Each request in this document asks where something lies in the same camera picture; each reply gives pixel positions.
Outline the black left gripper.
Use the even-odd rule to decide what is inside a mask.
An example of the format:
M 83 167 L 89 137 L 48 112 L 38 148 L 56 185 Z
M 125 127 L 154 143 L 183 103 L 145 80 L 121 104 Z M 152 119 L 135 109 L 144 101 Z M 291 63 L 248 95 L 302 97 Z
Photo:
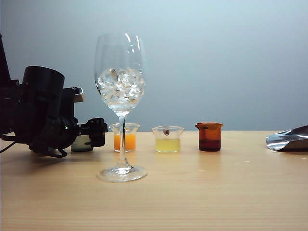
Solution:
M 74 117 L 60 116 L 58 119 L 48 118 L 42 131 L 34 136 L 30 150 L 39 154 L 66 154 L 65 148 L 69 147 L 78 135 L 78 120 Z M 105 133 L 108 125 L 103 118 L 92 118 L 88 122 L 91 147 L 105 145 Z

